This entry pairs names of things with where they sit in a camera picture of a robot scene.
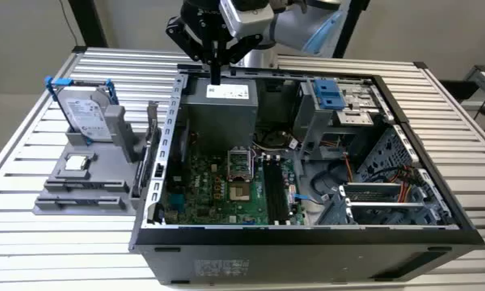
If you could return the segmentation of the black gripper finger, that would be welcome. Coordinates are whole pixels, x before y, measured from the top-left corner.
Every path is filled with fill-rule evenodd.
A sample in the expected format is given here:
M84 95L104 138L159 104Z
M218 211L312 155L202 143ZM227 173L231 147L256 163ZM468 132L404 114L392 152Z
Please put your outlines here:
M243 37L230 48L227 48L227 38L218 41L216 52L216 85L222 83L222 67L235 64L254 50L263 41L263 35L255 34Z
M215 57L215 42L210 27L204 20L199 21L199 33L195 35L202 42L196 41L187 31L187 24L182 17L175 16L168 21L166 32L184 53L194 61L202 61L210 66L211 84L218 84L218 59Z

